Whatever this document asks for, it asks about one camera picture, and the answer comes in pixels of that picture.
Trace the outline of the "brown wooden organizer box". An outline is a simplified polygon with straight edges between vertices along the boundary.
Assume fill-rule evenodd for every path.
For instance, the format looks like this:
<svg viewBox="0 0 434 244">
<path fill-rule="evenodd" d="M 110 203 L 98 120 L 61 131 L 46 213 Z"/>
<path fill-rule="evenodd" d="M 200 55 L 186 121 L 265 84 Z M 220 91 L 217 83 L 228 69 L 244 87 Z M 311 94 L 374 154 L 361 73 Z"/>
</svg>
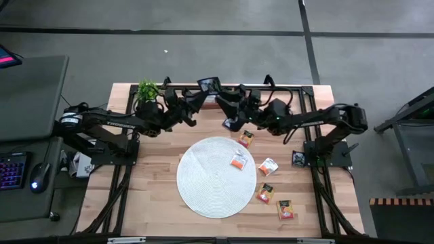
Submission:
<svg viewBox="0 0 434 244">
<path fill-rule="evenodd" d="M 211 109 L 219 109 L 220 105 L 217 102 L 217 95 L 210 95 L 210 96 L 215 96 L 216 97 L 216 103 L 214 104 L 206 104 L 205 101 L 203 102 L 203 104 L 201 105 L 201 110 L 211 110 Z"/>
</svg>

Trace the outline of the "dark grey desk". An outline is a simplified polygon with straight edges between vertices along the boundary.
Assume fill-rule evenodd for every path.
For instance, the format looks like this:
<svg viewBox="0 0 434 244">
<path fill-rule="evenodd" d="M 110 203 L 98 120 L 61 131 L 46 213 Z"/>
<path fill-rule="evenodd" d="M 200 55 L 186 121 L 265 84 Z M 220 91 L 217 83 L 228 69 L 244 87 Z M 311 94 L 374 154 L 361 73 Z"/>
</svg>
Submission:
<svg viewBox="0 0 434 244">
<path fill-rule="evenodd" d="M 49 216 L 54 196 L 54 179 L 58 171 L 62 146 L 63 139 L 59 137 L 0 144 L 0 154 L 30 153 L 23 187 L 14 190 L 0 190 L 0 223 Z M 51 167 L 46 190 L 35 194 L 30 190 L 30 174 L 34 166 L 39 163 L 49 163 Z"/>
</svg>

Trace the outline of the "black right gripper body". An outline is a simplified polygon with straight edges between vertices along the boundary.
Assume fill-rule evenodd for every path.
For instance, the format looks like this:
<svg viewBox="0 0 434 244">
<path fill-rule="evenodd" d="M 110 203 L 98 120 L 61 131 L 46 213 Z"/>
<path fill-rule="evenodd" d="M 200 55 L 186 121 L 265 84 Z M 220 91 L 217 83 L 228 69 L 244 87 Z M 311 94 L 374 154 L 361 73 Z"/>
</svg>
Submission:
<svg viewBox="0 0 434 244">
<path fill-rule="evenodd" d="M 246 124 L 252 123 L 259 129 L 264 129 L 267 124 L 267 118 L 264 111 L 259 109 L 259 106 L 250 106 L 248 98 L 242 98 L 239 101 L 238 115 L 236 117 L 227 117 L 237 120 L 238 131 Z"/>
</svg>

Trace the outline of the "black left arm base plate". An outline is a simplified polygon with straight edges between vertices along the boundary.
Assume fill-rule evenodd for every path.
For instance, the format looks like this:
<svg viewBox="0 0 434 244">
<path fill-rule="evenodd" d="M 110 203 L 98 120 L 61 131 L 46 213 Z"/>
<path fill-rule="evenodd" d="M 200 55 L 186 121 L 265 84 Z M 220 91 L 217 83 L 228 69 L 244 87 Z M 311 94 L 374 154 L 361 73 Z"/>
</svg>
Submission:
<svg viewBox="0 0 434 244">
<path fill-rule="evenodd" d="M 94 165 L 135 165 L 138 158 L 140 142 L 138 140 L 128 140 L 125 148 L 118 147 L 110 142 L 96 141 L 93 148 L 91 164 Z"/>
</svg>

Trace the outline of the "backlit computer keyboard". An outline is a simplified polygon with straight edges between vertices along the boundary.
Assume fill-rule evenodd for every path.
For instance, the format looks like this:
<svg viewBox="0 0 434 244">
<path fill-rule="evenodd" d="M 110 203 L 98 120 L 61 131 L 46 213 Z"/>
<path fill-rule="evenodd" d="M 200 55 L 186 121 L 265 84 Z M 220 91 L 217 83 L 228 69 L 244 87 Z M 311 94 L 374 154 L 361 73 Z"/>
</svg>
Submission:
<svg viewBox="0 0 434 244">
<path fill-rule="evenodd" d="M 23 187 L 29 159 L 29 152 L 0 154 L 0 190 Z"/>
</svg>

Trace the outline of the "dark panel with orange stripes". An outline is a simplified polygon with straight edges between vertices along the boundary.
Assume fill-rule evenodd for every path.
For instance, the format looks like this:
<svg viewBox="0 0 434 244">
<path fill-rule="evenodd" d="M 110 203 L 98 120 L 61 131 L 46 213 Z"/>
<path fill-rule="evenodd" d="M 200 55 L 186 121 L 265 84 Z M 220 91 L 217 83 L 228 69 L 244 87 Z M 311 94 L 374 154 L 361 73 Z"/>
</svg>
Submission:
<svg viewBox="0 0 434 244">
<path fill-rule="evenodd" d="M 370 199 L 379 239 L 434 244 L 434 199 Z"/>
</svg>

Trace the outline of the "black tea packet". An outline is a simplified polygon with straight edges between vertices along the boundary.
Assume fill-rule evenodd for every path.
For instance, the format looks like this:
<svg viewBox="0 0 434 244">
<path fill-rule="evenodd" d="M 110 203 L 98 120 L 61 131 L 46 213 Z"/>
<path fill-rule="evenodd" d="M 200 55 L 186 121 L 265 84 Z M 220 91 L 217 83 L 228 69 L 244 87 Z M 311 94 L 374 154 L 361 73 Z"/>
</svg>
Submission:
<svg viewBox="0 0 434 244">
<path fill-rule="evenodd" d="M 294 150 L 292 153 L 292 165 L 296 167 L 305 167 L 305 154 Z"/>
<path fill-rule="evenodd" d="M 230 119 L 230 118 L 226 118 L 223 122 L 222 122 L 222 126 L 232 132 L 236 132 L 238 131 L 237 129 L 237 120 L 234 119 Z"/>
<path fill-rule="evenodd" d="M 209 77 L 197 81 L 202 92 L 209 95 L 217 95 L 222 91 L 220 79 L 218 77 Z"/>
</svg>

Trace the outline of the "screen with pink stripe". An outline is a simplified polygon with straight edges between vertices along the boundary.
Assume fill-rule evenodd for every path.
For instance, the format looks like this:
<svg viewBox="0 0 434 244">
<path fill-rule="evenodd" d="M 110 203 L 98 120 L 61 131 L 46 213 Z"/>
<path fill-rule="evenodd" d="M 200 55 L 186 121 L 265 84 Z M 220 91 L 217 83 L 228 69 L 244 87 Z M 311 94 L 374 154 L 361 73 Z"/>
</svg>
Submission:
<svg viewBox="0 0 434 244">
<path fill-rule="evenodd" d="M 22 61 L 0 44 L 0 69 L 21 65 Z"/>
</svg>

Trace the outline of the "white round woven placemat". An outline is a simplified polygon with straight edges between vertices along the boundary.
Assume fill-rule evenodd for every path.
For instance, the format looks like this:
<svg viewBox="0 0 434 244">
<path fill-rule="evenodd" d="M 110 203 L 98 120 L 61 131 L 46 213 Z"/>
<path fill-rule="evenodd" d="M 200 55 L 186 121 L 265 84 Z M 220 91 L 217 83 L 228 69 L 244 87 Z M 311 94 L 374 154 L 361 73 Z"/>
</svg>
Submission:
<svg viewBox="0 0 434 244">
<path fill-rule="evenodd" d="M 237 150 L 248 158 L 243 170 L 230 165 Z M 250 202 L 256 189 L 252 154 L 233 139 L 200 140 L 183 154 L 176 172 L 178 192 L 186 205 L 207 218 L 227 218 Z"/>
</svg>

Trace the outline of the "silver bracket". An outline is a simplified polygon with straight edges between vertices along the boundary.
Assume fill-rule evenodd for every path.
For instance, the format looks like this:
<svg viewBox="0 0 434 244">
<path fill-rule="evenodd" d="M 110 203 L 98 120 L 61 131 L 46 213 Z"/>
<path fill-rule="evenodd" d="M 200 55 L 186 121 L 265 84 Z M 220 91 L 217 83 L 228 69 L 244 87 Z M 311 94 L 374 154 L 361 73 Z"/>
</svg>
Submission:
<svg viewBox="0 0 434 244">
<path fill-rule="evenodd" d="M 146 237 L 113 237 L 106 244 L 141 244 L 146 243 Z"/>
<path fill-rule="evenodd" d="M 333 239 L 297 238 L 297 244 L 336 244 Z"/>
</svg>

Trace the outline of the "grey desk panel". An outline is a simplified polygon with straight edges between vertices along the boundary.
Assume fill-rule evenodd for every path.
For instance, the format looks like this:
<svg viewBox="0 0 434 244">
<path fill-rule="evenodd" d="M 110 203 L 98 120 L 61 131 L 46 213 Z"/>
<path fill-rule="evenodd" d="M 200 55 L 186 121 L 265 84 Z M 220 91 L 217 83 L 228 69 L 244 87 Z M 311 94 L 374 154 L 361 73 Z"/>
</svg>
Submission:
<svg viewBox="0 0 434 244">
<path fill-rule="evenodd" d="M 0 142 L 51 135 L 68 56 L 26 58 L 0 70 Z"/>
</svg>

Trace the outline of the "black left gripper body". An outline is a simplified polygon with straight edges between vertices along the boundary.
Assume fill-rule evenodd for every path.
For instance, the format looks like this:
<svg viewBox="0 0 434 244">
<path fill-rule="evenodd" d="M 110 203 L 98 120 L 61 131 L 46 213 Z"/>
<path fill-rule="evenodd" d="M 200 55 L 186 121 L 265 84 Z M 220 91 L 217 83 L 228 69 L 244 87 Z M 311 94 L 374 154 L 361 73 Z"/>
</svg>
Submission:
<svg viewBox="0 0 434 244">
<path fill-rule="evenodd" d="M 196 126 L 196 120 L 193 120 L 195 110 L 193 107 L 181 98 L 166 100 L 167 110 L 163 113 L 160 128 L 164 131 L 171 131 L 173 126 L 185 122 L 188 126 Z"/>
</svg>

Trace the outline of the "yellow red tea packet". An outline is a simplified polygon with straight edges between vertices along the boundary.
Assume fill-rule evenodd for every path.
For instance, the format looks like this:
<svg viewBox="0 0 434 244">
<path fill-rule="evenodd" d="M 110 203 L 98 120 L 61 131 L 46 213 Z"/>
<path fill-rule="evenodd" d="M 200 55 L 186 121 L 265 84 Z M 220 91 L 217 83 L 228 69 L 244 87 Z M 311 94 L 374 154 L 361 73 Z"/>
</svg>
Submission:
<svg viewBox="0 0 434 244">
<path fill-rule="evenodd" d="M 294 218 L 294 210 L 291 200 L 280 200 L 276 202 L 277 212 L 280 220 L 287 220 Z"/>
<path fill-rule="evenodd" d="M 274 196 L 275 188 L 267 183 L 262 183 L 256 193 L 256 198 L 263 203 L 269 204 Z"/>
<path fill-rule="evenodd" d="M 255 135 L 245 130 L 237 139 L 237 142 L 240 143 L 245 148 L 249 148 L 252 145 L 252 142 L 254 141 Z"/>
</svg>

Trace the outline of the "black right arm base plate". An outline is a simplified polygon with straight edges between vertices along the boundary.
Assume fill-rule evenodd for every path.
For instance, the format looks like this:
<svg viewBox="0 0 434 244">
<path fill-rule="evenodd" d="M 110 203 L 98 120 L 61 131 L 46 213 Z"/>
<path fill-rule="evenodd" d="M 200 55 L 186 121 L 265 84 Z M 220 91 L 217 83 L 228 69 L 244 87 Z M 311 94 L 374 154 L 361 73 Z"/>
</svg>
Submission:
<svg viewBox="0 0 434 244">
<path fill-rule="evenodd" d="M 345 141 L 337 143 L 328 155 L 319 156 L 314 151 L 314 141 L 304 142 L 305 165 L 307 167 L 351 167 L 351 155 L 342 156 L 342 151 L 349 145 Z"/>
</svg>

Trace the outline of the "black aluminium rig frame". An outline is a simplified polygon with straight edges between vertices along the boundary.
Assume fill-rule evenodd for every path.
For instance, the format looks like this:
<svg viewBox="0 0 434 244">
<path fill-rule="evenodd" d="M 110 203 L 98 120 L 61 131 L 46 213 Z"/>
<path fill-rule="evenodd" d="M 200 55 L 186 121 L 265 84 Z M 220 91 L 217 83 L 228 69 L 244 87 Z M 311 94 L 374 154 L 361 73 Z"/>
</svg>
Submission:
<svg viewBox="0 0 434 244">
<path fill-rule="evenodd" d="M 291 98 L 294 114 L 310 112 L 316 108 L 327 108 L 334 103 L 329 85 L 275 85 L 272 98 L 285 103 Z M 255 135 L 248 148 L 256 163 L 257 186 L 263 182 L 275 187 L 271 203 L 259 201 L 256 190 L 250 202 L 239 213 L 221 219 L 200 216 L 182 200 L 176 183 L 179 161 L 194 143 L 210 138 L 225 137 L 236 140 L 241 132 L 230 132 L 222 126 L 225 119 L 220 109 L 201 110 L 194 115 L 195 127 L 185 123 L 173 127 L 173 132 L 162 132 L 156 138 L 141 136 L 138 161 L 131 168 L 130 183 L 124 204 L 123 221 L 119 217 L 119 203 L 113 208 L 109 230 L 120 226 L 125 236 L 188 236 L 188 237 L 320 237 L 320 224 L 311 169 L 292 165 L 292 152 L 302 151 L 306 140 L 316 135 L 326 135 L 331 125 L 299 129 L 287 144 L 284 136 L 270 135 L 266 130 L 258 131 L 252 124 L 244 125 Z M 269 176 L 263 176 L 257 167 L 266 159 L 274 159 L 279 168 Z M 96 219 L 109 198 L 112 181 L 119 181 L 126 169 L 104 165 L 90 176 L 77 230 L 85 230 Z M 344 169 L 328 169 L 335 203 L 346 219 L 360 232 L 364 232 L 353 181 Z M 294 218 L 280 220 L 276 201 L 291 200 Z"/>
</svg>

